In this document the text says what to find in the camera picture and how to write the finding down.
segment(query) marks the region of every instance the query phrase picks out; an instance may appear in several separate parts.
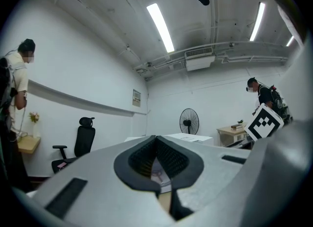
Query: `black office chair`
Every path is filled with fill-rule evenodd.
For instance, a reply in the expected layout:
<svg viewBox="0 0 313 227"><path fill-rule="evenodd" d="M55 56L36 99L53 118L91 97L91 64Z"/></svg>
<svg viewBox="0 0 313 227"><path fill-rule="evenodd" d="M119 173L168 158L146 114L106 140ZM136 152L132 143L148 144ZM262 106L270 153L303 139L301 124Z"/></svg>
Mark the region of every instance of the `black office chair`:
<svg viewBox="0 0 313 227"><path fill-rule="evenodd" d="M77 160L79 157L83 156L84 154L87 154L91 150L92 142L94 139L94 135L96 133L95 128L92 127L92 120L94 117L82 117L79 120L79 124L81 126L78 127L77 130L77 138L74 148L75 158L67 159L64 149L67 148L65 145L53 145L53 149L60 149L61 155L63 159L61 160L55 160L51 163L52 169L54 173L59 172L61 169L64 169L66 166L68 166L70 163Z"/></svg>

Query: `flower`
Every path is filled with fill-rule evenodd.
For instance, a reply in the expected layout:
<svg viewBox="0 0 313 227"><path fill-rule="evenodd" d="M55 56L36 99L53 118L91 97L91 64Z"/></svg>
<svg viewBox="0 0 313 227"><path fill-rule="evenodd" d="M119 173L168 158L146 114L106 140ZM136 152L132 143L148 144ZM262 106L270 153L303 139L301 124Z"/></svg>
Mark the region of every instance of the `flower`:
<svg viewBox="0 0 313 227"><path fill-rule="evenodd" d="M34 122L34 123L37 123L39 121L39 114L38 113L35 113L35 112L30 112L29 115L28 115L30 121Z"/></svg>

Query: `ceiling light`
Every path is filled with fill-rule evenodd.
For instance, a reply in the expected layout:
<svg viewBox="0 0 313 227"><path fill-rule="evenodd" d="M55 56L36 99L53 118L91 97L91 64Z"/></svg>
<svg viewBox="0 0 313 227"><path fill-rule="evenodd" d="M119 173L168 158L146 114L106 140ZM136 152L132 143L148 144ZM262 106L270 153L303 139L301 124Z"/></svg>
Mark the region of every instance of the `ceiling light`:
<svg viewBox="0 0 313 227"><path fill-rule="evenodd" d="M293 40L294 40L294 36L292 36L290 39L289 39L289 41L288 41L288 43L287 43L287 47L293 42Z"/></svg>
<svg viewBox="0 0 313 227"><path fill-rule="evenodd" d="M147 7L153 21L156 24L157 30L160 33L160 36L163 40L167 52L174 51L174 46L171 40L170 33L168 32L166 23L162 16L162 13L156 3Z"/></svg>
<svg viewBox="0 0 313 227"><path fill-rule="evenodd" d="M254 41L256 34L258 33L261 21L262 21L262 17L264 14L264 10L265 10L265 4L264 3L259 3L259 10L258 10L258 15L256 17L255 20L255 24L254 24L254 28L250 37L250 41Z"/></svg>

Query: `standing fan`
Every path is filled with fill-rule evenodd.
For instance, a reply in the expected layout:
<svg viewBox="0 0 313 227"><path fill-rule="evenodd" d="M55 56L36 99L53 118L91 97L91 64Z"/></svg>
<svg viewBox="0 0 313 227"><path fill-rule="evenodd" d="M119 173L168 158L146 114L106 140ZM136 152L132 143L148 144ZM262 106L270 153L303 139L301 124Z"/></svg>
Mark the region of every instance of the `standing fan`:
<svg viewBox="0 0 313 227"><path fill-rule="evenodd" d="M193 109L186 109L182 112L179 119L181 132L195 135L199 129L199 118Z"/></svg>

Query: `wooden table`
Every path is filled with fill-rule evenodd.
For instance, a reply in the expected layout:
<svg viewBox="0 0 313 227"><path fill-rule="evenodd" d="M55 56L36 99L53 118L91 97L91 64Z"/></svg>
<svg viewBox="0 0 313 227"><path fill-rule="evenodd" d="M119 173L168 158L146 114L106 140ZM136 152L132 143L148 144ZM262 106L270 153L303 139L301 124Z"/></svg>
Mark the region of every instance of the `wooden table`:
<svg viewBox="0 0 313 227"><path fill-rule="evenodd" d="M237 142L238 140L245 137L245 134L246 134L245 126L246 126L246 123L243 123L243 127L241 129L232 130L230 126L227 126L227 127L219 128L219 129L217 129L217 131L220 135L220 139L221 139L221 134L225 134L225 135L232 136L233 142Z"/></svg>
<svg viewBox="0 0 313 227"><path fill-rule="evenodd" d="M18 142L19 152L33 154L41 138L33 138L32 136L24 136Z"/></svg>

